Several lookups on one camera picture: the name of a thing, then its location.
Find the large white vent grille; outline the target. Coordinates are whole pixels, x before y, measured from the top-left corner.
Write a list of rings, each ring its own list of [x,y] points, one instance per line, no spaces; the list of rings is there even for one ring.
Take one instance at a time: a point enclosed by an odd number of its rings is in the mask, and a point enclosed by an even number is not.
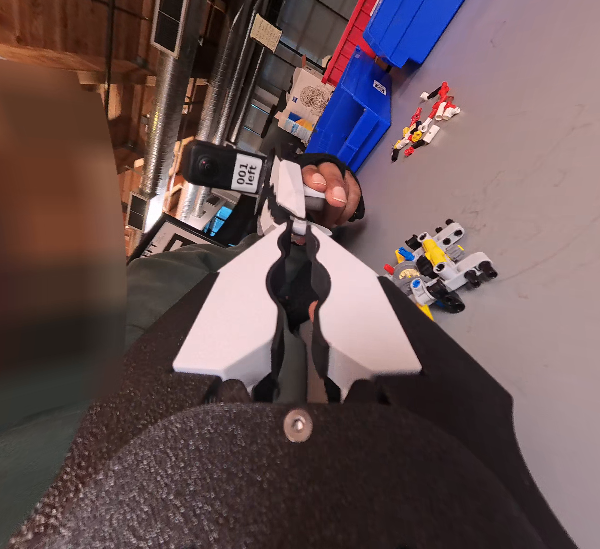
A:
[[[189,0],[155,0],[149,43],[157,50],[178,58]]]

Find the metal ventilation duct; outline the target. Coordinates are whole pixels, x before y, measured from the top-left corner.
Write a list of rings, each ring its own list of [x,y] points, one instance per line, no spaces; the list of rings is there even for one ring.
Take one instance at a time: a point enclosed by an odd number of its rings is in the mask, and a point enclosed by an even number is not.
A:
[[[256,0],[226,0],[226,16],[218,44],[217,56],[208,79],[199,126],[194,140],[221,143],[218,133],[224,105],[235,78],[239,53],[242,51],[248,21]]]
[[[169,181],[185,94],[200,34],[208,17],[208,0],[189,0],[178,58],[159,51],[155,96],[147,125],[140,192],[149,200],[162,197]]]

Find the red storage bin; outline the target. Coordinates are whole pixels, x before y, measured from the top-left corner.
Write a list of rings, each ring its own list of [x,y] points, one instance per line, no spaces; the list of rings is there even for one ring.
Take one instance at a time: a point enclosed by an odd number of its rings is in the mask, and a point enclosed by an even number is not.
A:
[[[363,34],[378,3],[379,0],[357,1],[349,22],[334,50],[334,54],[327,64],[322,83],[330,84],[331,86],[336,86],[339,83],[357,47],[368,57],[377,59],[376,53],[366,40],[364,40]]]

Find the pile of white red connectors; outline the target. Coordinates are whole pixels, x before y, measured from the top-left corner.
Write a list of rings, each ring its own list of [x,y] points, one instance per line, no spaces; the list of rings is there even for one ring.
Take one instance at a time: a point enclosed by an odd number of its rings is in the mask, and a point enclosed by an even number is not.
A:
[[[409,125],[402,129],[400,139],[391,149],[391,162],[396,163],[400,158],[407,158],[417,149],[430,145],[440,132],[441,125],[460,113],[461,108],[455,103],[446,80],[431,92],[423,92]]]

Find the small grey lego differential assembly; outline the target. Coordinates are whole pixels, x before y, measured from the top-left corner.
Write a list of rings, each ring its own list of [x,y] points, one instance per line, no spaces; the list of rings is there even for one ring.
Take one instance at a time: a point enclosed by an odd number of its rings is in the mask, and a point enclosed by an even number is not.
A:
[[[458,291],[479,288],[498,277],[491,258],[483,252],[467,254],[460,245],[465,228],[449,218],[433,235],[414,234],[395,251],[396,263],[385,264],[390,279],[430,320],[431,306],[457,314],[465,309]]]

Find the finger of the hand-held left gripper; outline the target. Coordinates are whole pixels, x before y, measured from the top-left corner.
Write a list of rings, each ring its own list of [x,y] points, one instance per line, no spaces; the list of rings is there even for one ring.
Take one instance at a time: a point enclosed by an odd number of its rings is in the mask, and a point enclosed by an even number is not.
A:
[[[305,219],[305,194],[301,166],[289,160],[274,158],[269,184],[275,201],[292,216]]]
[[[283,223],[283,212],[278,203],[264,203],[258,216],[257,233],[267,235]]]

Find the printed cardboard box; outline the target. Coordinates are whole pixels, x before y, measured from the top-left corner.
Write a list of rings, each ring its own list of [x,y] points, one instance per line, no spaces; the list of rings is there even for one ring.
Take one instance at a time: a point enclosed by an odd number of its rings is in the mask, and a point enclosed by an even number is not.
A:
[[[323,73],[301,56],[302,66],[295,68],[292,86],[286,93],[284,108],[275,114],[277,125],[307,146],[335,87],[323,82]]]

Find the person's left forearm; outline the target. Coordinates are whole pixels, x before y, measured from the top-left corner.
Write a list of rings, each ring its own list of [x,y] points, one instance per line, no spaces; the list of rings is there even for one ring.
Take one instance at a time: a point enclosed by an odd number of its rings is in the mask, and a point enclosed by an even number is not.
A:
[[[236,246],[192,244],[134,260],[127,267],[125,350],[208,274],[255,244],[254,233]]]

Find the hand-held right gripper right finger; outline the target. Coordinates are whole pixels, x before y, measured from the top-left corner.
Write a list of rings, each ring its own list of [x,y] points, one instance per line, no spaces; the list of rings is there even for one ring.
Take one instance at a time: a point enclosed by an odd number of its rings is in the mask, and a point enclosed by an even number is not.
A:
[[[359,380],[415,375],[421,363],[390,302],[402,294],[314,224],[306,230],[311,287],[312,359],[328,392],[344,401]]]

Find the person's green sweatshirt torso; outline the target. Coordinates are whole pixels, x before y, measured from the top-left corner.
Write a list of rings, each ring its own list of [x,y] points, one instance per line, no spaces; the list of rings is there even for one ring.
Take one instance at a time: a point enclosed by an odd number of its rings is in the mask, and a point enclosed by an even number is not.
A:
[[[119,389],[123,364],[35,366],[1,376],[1,500],[34,502],[90,409]]]

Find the small white vent grille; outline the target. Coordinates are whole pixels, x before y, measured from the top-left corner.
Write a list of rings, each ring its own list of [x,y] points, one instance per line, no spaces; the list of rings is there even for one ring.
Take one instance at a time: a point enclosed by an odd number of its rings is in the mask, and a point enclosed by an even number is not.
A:
[[[144,232],[148,209],[149,199],[143,194],[131,191],[125,213],[125,226],[131,230]]]

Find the black framed sign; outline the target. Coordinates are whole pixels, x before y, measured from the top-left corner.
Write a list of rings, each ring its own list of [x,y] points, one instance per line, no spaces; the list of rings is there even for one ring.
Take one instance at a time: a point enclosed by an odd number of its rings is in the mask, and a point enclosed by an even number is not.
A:
[[[188,223],[162,213],[150,230],[143,235],[136,249],[128,259],[128,264],[139,258],[168,253],[188,245],[208,244],[225,248],[214,237]]]

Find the person's left hand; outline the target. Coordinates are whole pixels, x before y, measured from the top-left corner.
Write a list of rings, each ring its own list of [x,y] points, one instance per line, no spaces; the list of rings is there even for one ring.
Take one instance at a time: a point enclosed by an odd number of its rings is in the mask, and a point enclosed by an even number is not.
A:
[[[304,185],[325,195],[323,208],[310,211],[313,222],[333,229],[364,217],[362,190],[348,166],[329,154],[302,154],[296,161]]]

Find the paper notice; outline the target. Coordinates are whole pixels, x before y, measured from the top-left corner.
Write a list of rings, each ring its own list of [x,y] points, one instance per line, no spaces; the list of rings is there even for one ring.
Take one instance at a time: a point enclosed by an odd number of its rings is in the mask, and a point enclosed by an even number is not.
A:
[[[272,53],[275,53],[283,32],[271,24],[259,13],[254,16],[250,29],[250,38]]]

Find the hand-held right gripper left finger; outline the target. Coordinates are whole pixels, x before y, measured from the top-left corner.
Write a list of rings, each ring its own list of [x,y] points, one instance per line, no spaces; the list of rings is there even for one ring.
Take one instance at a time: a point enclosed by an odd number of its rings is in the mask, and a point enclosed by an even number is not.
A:
[[[271,283],[289,253],[292,225],[266,236],[222,267],[173,361],[178,373],[241,381],[248,389],[266,377],[277,384],[283,311]]]

